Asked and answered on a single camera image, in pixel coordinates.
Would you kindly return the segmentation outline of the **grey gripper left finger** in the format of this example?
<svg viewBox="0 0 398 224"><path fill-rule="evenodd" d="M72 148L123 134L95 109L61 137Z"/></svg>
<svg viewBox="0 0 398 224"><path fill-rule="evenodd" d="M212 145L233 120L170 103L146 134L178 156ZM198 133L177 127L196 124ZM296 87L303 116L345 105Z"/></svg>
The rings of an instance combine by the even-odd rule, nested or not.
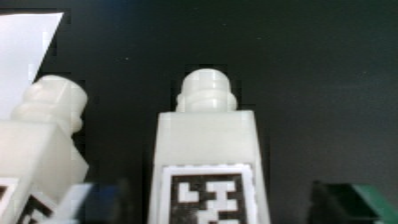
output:
<svg viewBox="0 0 398 224"><path fill-rule="evenodd" d="M127 185L74 185L50 216L50 224L132 224Z"/></svg>

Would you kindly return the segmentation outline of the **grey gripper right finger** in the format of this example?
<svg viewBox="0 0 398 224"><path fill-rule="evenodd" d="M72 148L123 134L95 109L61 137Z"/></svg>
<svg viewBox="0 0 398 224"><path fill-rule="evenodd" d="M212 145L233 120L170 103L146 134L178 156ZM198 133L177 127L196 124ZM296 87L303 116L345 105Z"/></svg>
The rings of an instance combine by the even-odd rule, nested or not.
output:
<svg viewBox="0 0 398 224"><path fill-rule="evenodd" d="M372 185L317 181L308 224L398 224L398 209Z"/></svg>

